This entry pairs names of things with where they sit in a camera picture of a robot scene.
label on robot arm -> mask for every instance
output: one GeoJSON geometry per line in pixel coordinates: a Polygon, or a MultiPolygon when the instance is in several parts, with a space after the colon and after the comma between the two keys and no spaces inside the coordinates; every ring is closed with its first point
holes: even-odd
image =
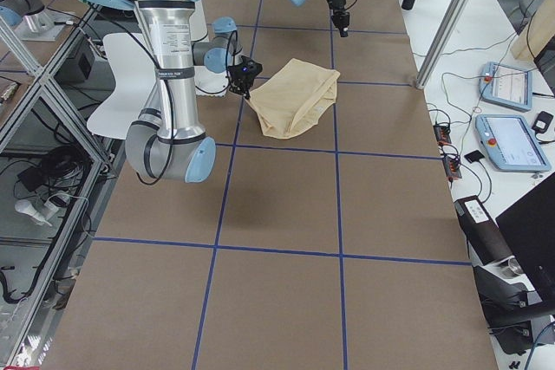
{"type": "Polygon", "coordinates": [[[484,223],[489,220],[489,217],[484,212],[478,201],[467,201],[465,203],[465,206],[467,207],[468,213],[472,216],[476,224],[484,223]]]}
{"type": "Polygon", "coordinates": [[[191,30],[188,24],[152,23],[150,38],[156,55],[191,54],[191,30]]]}

tablet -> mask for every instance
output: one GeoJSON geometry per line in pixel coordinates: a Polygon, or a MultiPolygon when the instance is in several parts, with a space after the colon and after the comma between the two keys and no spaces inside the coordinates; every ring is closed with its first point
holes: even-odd
{"type": "Polygon", "coordinates": [[[484,101],[521,112],[532,108],[532,72],[497,62],[488,62],[480,78],[484,101]]]}
{"type": "Polygon", "coordinates": [[[476,130],[487,156],[499,170],[542,172],[552,169],[524,117],[480,114],[476,116],[476,130]]]}

white desk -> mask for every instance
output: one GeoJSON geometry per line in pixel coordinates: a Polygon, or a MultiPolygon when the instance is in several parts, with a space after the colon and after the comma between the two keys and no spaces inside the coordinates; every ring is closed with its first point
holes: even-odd
{"type": "MultiPolygon", "coordinates": [[[[417,67],[422,64],[423,58],[418,55],[425,55],[434,39],[441,19],[451,0],[416,0],[412,10],[404,10],[403,17],[410,36],[411,47],[415,52],[417,67]]],[[[497,0],[470,0],[465,8],[456,29],[453,32],[449,43],[444,52],[451,52],[456,49],[485,48],[506,39],[514,34],[513,27],[506,18],[497,0]]],[[[447,72],[455,73],[465,77],[475,77],[480,74],[484,64],[489,61],[499,62],[503,56],[502,63],[518,68],[534,68],[532,62],[522,62],[513,59],[510,51],[506,53],[510,42],[514,42],[515,37],[511,37],[505,42],[487,50],[472,50],[457,52],[453,55],[444,55],[436,66],[429,83],[425,88],[426,100],[433,103],[439,109],[446,111],[452,121],[468,121],[468,116],[460,110],[447,104],[446,95],[441,87],[441,75],[447,72]]],[[[448,91],[449,100],[456,106],[472,112],[474,106],[478,104],[483,114],[522,114],[509,108],[496,106],[494,104],[480,101],[478,80],[463,80],[461,78],[446,75],[445,84],[448,91]]],[[[538,70],[532,72],[532,85],[534,93],[551,94],[551,90],[545,83],[544,78],[538,70]]],[[[524,113],[524,117],[529,122],[533,122],[536,115],[541,110],[555,114],[555,100],[534,96],[532,111],[524,113]]],[[[435,120],[435,113],[432,112],[431,118],[435,120]]],[[[447,118],[438,114],[438,121],[447,121],[447,118]]],[[[480,141],[474,128],[474,119],[470,129],[465,135],[468,125],[452,125],[451,139],[461,155],[469,153],[475,149],[480,149],[480,141]]],[[[549,131],[540,136],[545,140],[552,140],[555,137],[553,126],[549,131]]],[[[543,146],[547,158],[555,164],[555,145],[543,146]]],[[[487,210],[493,218],[496,218],[508,206],[531,190],[541,179],[535,179],[531,173],[507,173],[496,171],[489,160],[483,159],[482,163],[488,170],[493,181],[492,196],[485,203],[487,210]]],[[[481,194],[483,199],[487,194],[488,180],[483,169],[479,164],[470,166],[481,178],[484,184],[484,191],[481,194]]],[[[454,181],[452,188],[453,200],[474,195],[478,192],[480,185],[478,180],[465,168],[461,168],[463,179],[454,181]]],[[[544,173],[544,178],[551,172],[544,173]]],[[[499,369],[507,369],[512,361],[521,361],[521,368],[524,367],[526,356],[506,355],[502,352],[497,341],[492,337],[492,344],[495,350],[499,369]]],[[[534,352],[532,363],[529,370],[552,370],[555,368],[555,346],[543,346],[534,352]]]]}

brown table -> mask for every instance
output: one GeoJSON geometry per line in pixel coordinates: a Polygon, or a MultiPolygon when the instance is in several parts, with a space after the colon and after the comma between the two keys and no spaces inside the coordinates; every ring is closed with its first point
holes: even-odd
{"type": "Polygon", "coordinates": [[[291,57],[342,74],[295,139],[228,94],[202,184],[125,166],[42,370],[496,368],[397,0],[205,0],[271,77],[291,57]]]}

folded towel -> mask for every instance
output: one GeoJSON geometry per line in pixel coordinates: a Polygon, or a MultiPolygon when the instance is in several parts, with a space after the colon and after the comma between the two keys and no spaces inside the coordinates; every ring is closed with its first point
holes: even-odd
{"type": "Polygon", "coordinates": [[[262,134],[289,139],[318,124],[336,102],[339,72],[293,58],[247,101],[257,112],[262,134]]]}

